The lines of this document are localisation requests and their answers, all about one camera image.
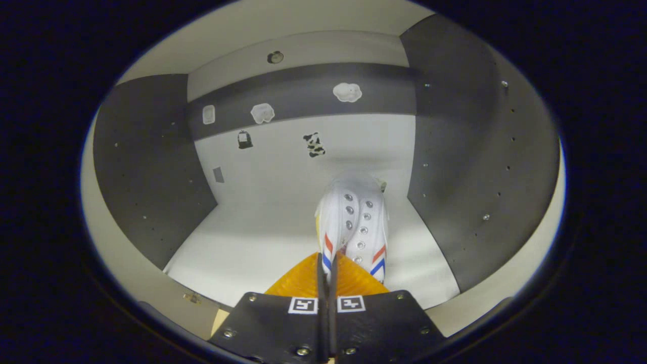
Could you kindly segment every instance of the white sneaker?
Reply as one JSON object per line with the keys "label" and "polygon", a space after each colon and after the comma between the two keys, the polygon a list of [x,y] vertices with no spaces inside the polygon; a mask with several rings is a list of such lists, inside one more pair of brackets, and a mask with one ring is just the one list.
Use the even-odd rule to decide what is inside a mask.
{"label": "white sneaker", "polygon": [[386,272],[388,213],[380,183],[364,172],[344,172],[333,179],[317,206],[323,271],[330,283],[340,250],[378,281]]}

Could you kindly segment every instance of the gray wall panel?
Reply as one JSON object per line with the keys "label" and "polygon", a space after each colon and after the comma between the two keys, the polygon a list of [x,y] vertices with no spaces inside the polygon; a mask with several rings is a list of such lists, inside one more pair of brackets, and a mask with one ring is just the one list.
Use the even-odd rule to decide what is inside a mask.
{"label": "gray wall panel", "polygon": [[[358,84],[362,97],[341,102],[333,87]],[[248,78],[195,99],[186,117],[195,140],[256,125],[250,111],[268,103],[272,122],[349,113],[415,114],[412,73],[407,67],[372,63],[330,63],[284,69]],[[215,123],[203,124],[202,110],[215,107]]]}
{"label": "gray wall panel", "polygon": [[418,112],[408,197],[465,291],[539,224],[557,178],[558,136],[532,85],[475,35],[434,15],[400,38]]}
{"label": "gray wall panel", "polygon": [[116,86],[94,132],[94,165],[106,205],[160,269],[216,206],[184,118],[186,79],[160,75]]}

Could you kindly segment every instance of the orange soft pad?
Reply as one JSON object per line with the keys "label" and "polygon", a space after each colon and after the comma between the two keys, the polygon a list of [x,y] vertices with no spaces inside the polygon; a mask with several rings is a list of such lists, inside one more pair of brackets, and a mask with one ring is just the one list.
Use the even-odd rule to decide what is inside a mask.
{"label": "orange soft pad", "polygon": [[[335,258],[338,264],[338,296],[375,295],[389,291],[347,256],[337,253]],[[284,297],[317,297],[317,260],[318,253],[303,259],[277,280],[265,294]]]}

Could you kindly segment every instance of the red stripe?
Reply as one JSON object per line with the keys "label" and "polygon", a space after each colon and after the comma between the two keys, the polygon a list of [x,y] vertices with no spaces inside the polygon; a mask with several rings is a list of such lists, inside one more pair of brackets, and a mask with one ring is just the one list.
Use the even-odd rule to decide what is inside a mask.
{"label": "red stripe", "polygon": [[333,243],[331,243],[330,239],[328,239],[328,234],[326,234],[324,237],[325,237],[325,247],[328,248],[328,250],[330,250],[330,252],[332,253],[333,252]]}
{"label": "red stripe", "polygon": [[380,249],[380,251],[377,252],[377,254],[373,257],[373,263],[375,263],[377,258],[379,258],[380,255],[382,255],[382,253],[384,253],[385,251],[386,251],[386,245],[382,245],[382,249]]}

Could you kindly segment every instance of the small black sticker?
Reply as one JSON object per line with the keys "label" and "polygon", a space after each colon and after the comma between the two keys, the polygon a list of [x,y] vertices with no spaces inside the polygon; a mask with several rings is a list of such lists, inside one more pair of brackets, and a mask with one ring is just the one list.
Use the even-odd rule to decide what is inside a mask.
{"label": "small black sticker", "polygon": [[252,137],[245,130],[241,130],[238,133],[238,149],[247,149],[253,146]]}

